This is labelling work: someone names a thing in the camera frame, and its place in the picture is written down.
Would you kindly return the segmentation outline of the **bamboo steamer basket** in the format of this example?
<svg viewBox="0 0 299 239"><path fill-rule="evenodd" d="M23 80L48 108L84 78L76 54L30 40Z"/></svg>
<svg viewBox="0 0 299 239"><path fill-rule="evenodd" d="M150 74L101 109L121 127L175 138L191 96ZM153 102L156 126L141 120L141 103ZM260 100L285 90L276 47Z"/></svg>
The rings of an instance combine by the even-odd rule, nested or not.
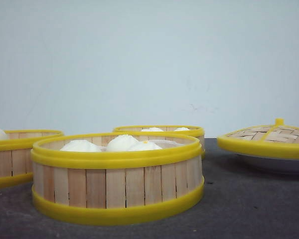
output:
<svg viewBox="0 0 299 239"><path fill-rule="evenodd" d="M36 142L31 150L33 204L53 219L116 226L160 220L182 213L203 196L201 141L183 134L134 132L158 150L69 152L85 139L107 147L118 133L63 136Z"/></svg>
<svg viewBox="0 0 299 239"><path fill-rule="evenodd" d="M143 128L149 127L159 127L163 129L162 132L144 132L141 131ZM174 131L178 127L187 127L188 131ZM202 127L191 126L191 125L128 125L119 126L113 129L113 132L123 132L127 134L134 134L135 132L140 132L142 136L148 136L150 140L170 140L175 136L186 135L195 137L200 141L202 148L201 158L205 157L205 131Z"/></svg>
<svg viewBox="0 0 299 239"><path fill-rule="evenodd" d="M63 135L62 131L51 129L6 130L5 133L8 139L0 140L0 189L31 182L33 144Z"/></svg>

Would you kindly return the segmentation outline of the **woven bamboo steamer lid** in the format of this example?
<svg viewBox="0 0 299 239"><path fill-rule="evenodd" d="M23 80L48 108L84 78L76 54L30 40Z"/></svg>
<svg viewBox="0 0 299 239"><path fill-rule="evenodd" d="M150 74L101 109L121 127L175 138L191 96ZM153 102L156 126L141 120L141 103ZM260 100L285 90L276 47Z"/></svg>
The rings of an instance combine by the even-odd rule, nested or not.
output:
<svg viewBox="0 0 299 239"><path fill-rule="evenodd" d="M217 137L220 148L240 155L299 160L299 127L282 118L271 125L243 128Z"/></svg>

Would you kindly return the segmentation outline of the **white bun back left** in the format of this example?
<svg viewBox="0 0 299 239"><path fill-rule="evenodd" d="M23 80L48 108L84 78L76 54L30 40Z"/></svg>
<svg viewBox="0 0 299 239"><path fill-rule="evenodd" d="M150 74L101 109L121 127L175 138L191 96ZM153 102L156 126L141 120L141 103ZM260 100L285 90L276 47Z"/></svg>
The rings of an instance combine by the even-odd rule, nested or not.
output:
<svg viewBox="0 0 299 239"><path fill-rule="evenodd" d="M144 131L144 132L162 132L163 129L161 129L159 127L149 127L149 128L143 128L141 131Z"/></svg>

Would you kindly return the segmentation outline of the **white bun yellow dot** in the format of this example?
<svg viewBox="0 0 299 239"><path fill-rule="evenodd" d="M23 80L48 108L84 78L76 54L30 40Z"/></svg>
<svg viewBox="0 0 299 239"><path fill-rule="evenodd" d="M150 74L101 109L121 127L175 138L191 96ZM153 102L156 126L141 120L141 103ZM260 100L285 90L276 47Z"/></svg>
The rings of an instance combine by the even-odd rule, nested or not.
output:
<svg viewBox="0 0 299 239"><path fill-rule="evenodd" d="M139 141L130 146L127 151L148 151L148 150L159 150L162 149L159 145L152 141Z"/></svg>

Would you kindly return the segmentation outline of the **white bun back right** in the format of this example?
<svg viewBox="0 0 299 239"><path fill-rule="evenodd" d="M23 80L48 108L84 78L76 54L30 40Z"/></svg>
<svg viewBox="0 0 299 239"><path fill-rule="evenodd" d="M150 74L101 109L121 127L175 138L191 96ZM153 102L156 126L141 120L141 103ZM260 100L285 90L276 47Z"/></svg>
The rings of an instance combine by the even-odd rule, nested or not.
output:
<svg viewBox="0 0 299 239"><path fill-rule="evenodd" d="M188 130L190 130L190 129L187 127L178 127L174 131L188 131Z"/></svg>

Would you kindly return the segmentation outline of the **white bun front middle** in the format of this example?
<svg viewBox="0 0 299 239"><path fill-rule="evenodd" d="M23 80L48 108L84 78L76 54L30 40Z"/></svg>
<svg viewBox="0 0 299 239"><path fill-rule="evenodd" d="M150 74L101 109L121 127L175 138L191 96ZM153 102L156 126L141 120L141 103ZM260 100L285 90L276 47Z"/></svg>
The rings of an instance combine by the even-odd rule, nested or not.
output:
<svg viewBox="0 0 299 239"><path fill-rule="evenodd" d="M106 146L107 152L121 152L127 151L131 146L139 141L131 135L123 134L118 135L112 139Z"/></svg>

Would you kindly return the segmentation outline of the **white bun front left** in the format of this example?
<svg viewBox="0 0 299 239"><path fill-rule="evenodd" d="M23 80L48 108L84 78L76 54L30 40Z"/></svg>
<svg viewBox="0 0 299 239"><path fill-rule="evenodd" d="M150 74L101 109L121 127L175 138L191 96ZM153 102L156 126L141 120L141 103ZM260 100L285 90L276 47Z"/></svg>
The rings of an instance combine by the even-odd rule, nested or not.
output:
<svg viewBox="0 0 299 239"><path fill-rule="evenodd" d="M102 152L99 146L84 140L71 140L69 143L65 144L60 151L68 152Z"/></svg>

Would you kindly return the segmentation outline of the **white plate under lid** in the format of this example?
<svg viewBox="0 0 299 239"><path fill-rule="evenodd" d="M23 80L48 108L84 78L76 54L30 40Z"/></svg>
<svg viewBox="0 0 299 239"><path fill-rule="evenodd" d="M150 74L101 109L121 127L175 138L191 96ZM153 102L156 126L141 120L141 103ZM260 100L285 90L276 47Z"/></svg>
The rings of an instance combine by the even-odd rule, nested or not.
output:
<svg viewBox="0 0 299 239"><path fill-rule="evenodd" d="M239 159L256 169L279 173L299 175L299 159L269 158L238 154Z"/></svg>

